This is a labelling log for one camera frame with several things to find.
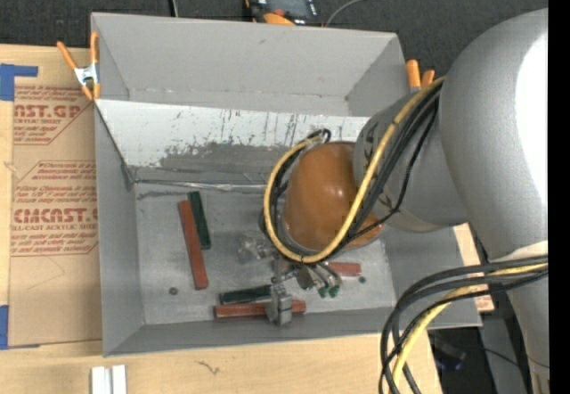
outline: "wooden plank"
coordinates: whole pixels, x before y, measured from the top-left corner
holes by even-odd
[[[198,229],[196,228],[196,221],[194,220],[190,202],[178,202],[178,211],[180,212],[184,240],[186,241],[192,277],[194,278],[194,288],[204,290],[208,287],[208,274],[206,272],[206,264],[204,263]]]
[[[379,335],[373,333],[112,358],[101,356],[100,341],[12,349],[0,351],[0,390],[88,394],[91,367],[124,364],[128,392],[136,394],[377,394],[378,342]],[[408,364],[422,394],[442,393],[426,333],[418,339]],[[410,394],[404,385],[401,392]]]

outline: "red stick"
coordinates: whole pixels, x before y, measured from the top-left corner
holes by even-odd
[[[178,202],[178,212],[180,213],[180,220],[182,221],[186,250],[188,251],[188,259],[190,260],[190,267],[194,278],[194,288],[203,290],[208,287],[208,274],[206,273],[206,265],[204,264],[198,230],[196,229],[196,222],[192,214],[190,202]]]
[[[228,318],[253,318],[265,316],[265,304],[267,302],[251,302],[249,304],[225,304],[214,306],[214,317],[216,319]],[[293,314],[305,313],[306,304],[304,300],[293,300]]]

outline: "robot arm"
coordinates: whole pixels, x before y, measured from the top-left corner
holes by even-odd
[[[468,46],[443,84],[372,117],[354,148],[336,145],[323,153],[316,147],[303,155],[291,173],[281,225],[288,245],[302,251],[300,262],[368,242],[356,235],[373,227],[365,220],[371,215],[415,232],[468,221],[490,259],[547,254],[547,51],[547,10],[506,21]],[[390,131],[395,135],[387,138]],[[326,163],[344,166],[323,174],[318,165]],[[351,174],[355,181],[344,179]],[[362,183],[372,190],[366,199]],[[299,190],[310,185],[309,197],[302,196]],[[338,218],[318,221],[322,211],[311,214],[315,190],[335,202],[335,210],[325,213],[348,215],[342,227]],[[271,191],[266,198],[271,201]],[[362,205],[360,219],[352,220],[353,207]],[[534,390],[550,392],[548,277],[509,296],[525,336]]]

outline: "cardboard sheet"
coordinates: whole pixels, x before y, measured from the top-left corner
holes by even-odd
[[[71,53],[87,64],[87,50]],[[2,113],[0,139],[8,130],[13,136],[12,158],[2,165],[3,186],[12,183],[8,344],[98,339],[94,107],[55,47],[0,45],[0,62],[38,68],[36,78],[15,79],[9,127],[8,109]]]

